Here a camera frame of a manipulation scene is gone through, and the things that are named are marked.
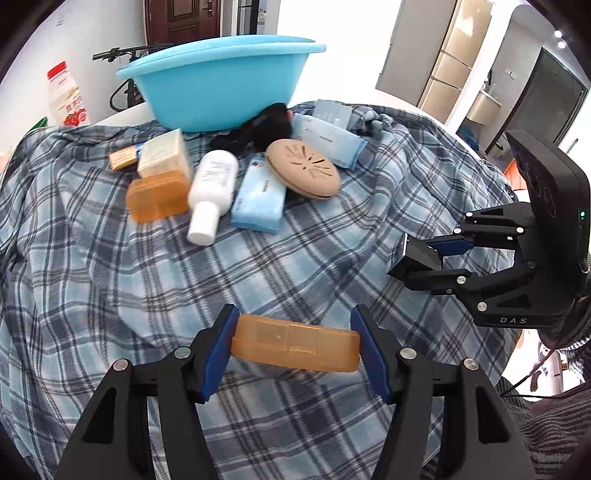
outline white bottle cap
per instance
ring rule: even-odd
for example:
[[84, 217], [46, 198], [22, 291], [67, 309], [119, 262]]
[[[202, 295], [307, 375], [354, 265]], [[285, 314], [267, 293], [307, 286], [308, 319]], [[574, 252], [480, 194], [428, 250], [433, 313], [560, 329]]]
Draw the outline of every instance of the white bottle cap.
[[216, 239], [220, 209], [213, 202], [199, 202], [193, 209], [187, 240], [192, 244], [206, 247]]

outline white lotion bottle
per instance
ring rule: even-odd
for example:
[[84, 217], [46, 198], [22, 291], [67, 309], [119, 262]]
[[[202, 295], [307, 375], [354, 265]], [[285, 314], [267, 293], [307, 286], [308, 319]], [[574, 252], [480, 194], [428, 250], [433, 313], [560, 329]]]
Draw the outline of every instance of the white lotion bottle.
[[192, 244], [205, 247], [215, 240], [219, 219], [232, 206], [237, 175], [238, 159], [225, 150], [213, 150], [199, 162], [188, 198]]

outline translucent orange soap box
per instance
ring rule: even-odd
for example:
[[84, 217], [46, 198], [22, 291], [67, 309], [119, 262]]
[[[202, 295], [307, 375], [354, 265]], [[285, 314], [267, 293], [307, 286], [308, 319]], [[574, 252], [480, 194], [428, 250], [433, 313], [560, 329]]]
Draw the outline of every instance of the translucent orange soap box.
[[354, 372], [359, 334], [258, 315], [240, 315], [232, 354], [244, 360], [287, 368]]

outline plaid blanket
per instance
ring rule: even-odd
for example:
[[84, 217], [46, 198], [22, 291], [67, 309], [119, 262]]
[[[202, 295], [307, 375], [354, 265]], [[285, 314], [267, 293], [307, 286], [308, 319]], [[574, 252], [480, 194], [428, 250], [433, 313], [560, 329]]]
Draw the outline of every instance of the plaid blanket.
[[[511, 202], [509, 186], [426, 118], [357, 106], [353, 120], [369, 144], [355, 171], [340, 171], [336, 197], [290, 194], [276, 235], [237, 230], [226, 215], [206, 248], [187, 242], [188, 213], [137, 225], [126, 211], [137, 174], [110, 171], [107, 155], [162, 134], [155, 122], [46, 128], [21, 141], [0, 191], [0, 420], [42, 478], [114, 360], [151, 362], [188, 345], [225, 303], [337, 328], [363, 303], [403, 345], [442, 362], [476, 358], [499, 380], [515, 330], [475, 327], [454, 297], [409, 291], [386, 271], [401, 232], [447, 234], [463, 212]], [[195, 164], [210, 138], [185, 136]], [[482, 275], [510, 265], [508, 252], [475, 249], [447, 266]], [[363, 367], [328, 374], [237, 358], [197, 408], [221, 477], [242, 480], [370, 478], [393, 411]], [[157, 476], [168, 478], [156, 403], [149, 411]], [[426, 460], [441, 415], [435, 400]]]

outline beige soap dish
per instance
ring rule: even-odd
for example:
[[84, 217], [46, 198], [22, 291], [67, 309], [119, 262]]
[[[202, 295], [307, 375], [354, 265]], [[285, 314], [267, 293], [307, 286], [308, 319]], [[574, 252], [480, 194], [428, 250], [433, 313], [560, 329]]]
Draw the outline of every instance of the beige soap dish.
[[291, 190], [315, 200], [328, 200], [340, 190], [336, 167], [323, 154], [299, 140], [273, 142], [265, 152], [269, 167]]

